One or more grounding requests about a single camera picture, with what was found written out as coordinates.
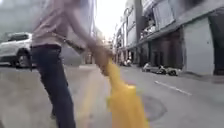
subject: person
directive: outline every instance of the person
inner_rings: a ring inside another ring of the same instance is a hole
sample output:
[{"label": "person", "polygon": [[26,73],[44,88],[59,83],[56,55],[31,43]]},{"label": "person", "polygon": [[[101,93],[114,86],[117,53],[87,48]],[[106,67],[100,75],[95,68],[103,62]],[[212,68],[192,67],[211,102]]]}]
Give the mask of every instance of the person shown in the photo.
[{"label": "person", "polygon": [[105,69],[111,56],[111,52],[101,46],[98,39],[92,38],[82,29],[73,15],[75,9],[83,6],[81,1],[83,0],[49,0],[33,32],[32,59],[52,103],[52,114],[55,115],[59,128],[75,128],[76,124],[73,101],[60,58],[62,42],[54,35],[66,37],[68,27],[71,27],[86,42],[103,75],[107,75]]}]

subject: dark jeans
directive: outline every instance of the dark jeans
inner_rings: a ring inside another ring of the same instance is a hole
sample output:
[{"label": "dark jeans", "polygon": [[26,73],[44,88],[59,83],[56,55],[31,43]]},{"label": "dark jeans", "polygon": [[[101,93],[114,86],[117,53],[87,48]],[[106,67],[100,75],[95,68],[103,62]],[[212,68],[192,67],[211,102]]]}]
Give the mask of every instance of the dark jeans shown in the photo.
[{"label": "dark jeans", "polygon": [[58,127],[75,128],[73,102],[60,58],[61,48],[43,45],[32,47],[31,52],[52,103]]}]

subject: car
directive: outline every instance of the car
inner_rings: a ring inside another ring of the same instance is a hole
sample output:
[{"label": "car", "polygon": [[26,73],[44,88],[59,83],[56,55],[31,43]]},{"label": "car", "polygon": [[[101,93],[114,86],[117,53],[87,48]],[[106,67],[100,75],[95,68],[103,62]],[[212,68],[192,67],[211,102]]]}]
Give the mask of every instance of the car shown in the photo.
[{"label": "car", "polygon": [[20,68],[28,67],[31,62],[31,42],[31,33],[8,34],[7,40],[0,43],[0,62],[8,62]]}]

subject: yellow object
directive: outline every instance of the yellow object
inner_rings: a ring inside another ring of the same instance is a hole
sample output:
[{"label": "yellow object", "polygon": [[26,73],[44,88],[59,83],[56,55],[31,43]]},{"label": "yellow object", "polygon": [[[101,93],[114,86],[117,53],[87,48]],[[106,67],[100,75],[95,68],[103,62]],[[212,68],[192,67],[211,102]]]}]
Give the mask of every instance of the yellow object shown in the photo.
[{"label": "yellow object", "polygon": [[120,77],[119,68],[109,61],[108,75],[111,95],[108,107],[112,113],[113,128],[149,128],[144,107],[135,86],[127,85]]}]

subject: asphalt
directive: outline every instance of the asphalt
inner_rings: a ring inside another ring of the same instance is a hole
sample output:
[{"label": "asphalt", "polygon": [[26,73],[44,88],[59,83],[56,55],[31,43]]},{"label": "asphalt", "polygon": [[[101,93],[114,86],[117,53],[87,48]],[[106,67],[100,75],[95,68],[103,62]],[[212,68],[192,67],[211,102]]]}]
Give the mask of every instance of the asphalt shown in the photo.
[{"label": "asphalt", "polygon": [[[92,65],[66,67],[78,128],[111,128],[107,78]],[[152,128],[222,128],[224,85],[121,68],[137,87]],[[0,68],[0,128],[56,128],[36,71]]]}]

